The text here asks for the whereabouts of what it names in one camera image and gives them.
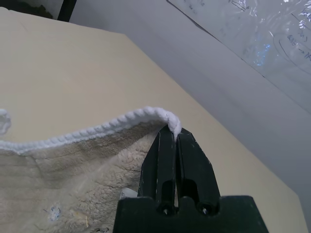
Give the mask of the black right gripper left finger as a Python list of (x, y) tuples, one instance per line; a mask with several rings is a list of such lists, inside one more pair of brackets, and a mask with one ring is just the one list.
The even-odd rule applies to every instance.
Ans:
[(175, 158), (176, 143), (168, 127), (156, 135), (141, 166), (139, 196), (155, 201), (161, 214), (175, 212)]

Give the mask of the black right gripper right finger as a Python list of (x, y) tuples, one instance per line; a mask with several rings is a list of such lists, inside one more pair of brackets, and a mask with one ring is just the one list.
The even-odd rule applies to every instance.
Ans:
[(177, 137), (176, 148), (177, 196), (189, 197), (201, 214), (216, 214), (220, 192), (212, 164), (195, 140), (184, 128)]

